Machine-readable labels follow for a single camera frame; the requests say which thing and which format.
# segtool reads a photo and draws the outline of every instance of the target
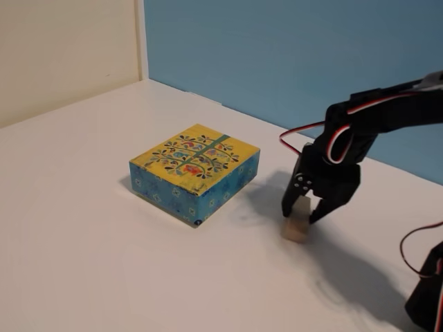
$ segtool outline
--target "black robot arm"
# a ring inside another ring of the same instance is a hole
[[[323,133],[303,147],[284,193],[289,216],[300,196],[312,190],[321,200],[310,216],[314,223],[354,195],[360,163],[379,133],[443,122],[443,71],[423,80],[355,93],[326,112]]]

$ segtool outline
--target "decorative box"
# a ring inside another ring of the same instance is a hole
[[[199,226],[257,174],[260,149],[200,124],[129,162],[132,189]]]

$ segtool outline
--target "small wooden cube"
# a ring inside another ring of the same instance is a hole
[[[304,243],[309,232],[309,216],[311,215],[311,199],[300,196],[292,207],[292,213],[284,220],[282,236],[297,243]]]

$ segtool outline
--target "floral pattern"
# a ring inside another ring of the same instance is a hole
[[[157,203],[160,203],[160,202],[161,202],[161,198],[160,198],[159,194],[154,194],[153,197],[154,197],[154,200],[155,200]]]
[[[179,198],[180,197],[180,190],[178,190],[176,187],[173,187],[172,188],[172,194],[174,196],[176,196],[177,198]]]
[[[180,135],[174,142],[169,141],[163,149],[152,152],[152,157],[145,167],[160,163],[168,174],[182,176],[191,174],[205,179],[214,176],[229,165],[239,162],[239,155],[233,152],[233,146],[223,143],[229,136],[217,139],[205,135],[190,137]]]

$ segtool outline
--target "white tabletop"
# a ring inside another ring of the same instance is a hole
[[[197,229],[132,194],[128,168],[194,123],[262,149]],[[351,202],[289,242],[282,131],[151,81],[0,129],[0,331],[414,331],[398,243],[443,217],[443,187],[366,159]],[[442,232],[406,243],[412,264]]]

